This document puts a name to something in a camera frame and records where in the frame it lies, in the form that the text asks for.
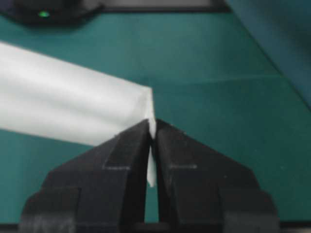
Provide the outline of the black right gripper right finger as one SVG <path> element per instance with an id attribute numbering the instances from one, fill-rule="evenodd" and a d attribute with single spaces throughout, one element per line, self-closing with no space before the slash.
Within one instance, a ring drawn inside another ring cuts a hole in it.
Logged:
<path id="1" fill-rule="evenodd" d="M 277 233 L 271 196 L 251 169 L 156 122 L 159 219 L 175 233 Z"/>

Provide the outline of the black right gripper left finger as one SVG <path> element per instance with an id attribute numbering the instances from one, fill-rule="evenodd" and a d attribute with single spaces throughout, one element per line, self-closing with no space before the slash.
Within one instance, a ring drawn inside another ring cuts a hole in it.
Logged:
<path id="1" fill-rule="evenodd" d="M 145 217 L 144 120 L 51 170 L 23 208 L 21 233 L 121 233 Z"/>

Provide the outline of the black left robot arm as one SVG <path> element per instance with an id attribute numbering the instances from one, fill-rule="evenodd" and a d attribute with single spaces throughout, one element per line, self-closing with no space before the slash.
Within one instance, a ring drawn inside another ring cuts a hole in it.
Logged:
<path id="1" fill-rule="evenodd" d="M 0 14 L 23 24 L 67 24 L 104 8 L 101 0 L 2 0 Z"/>

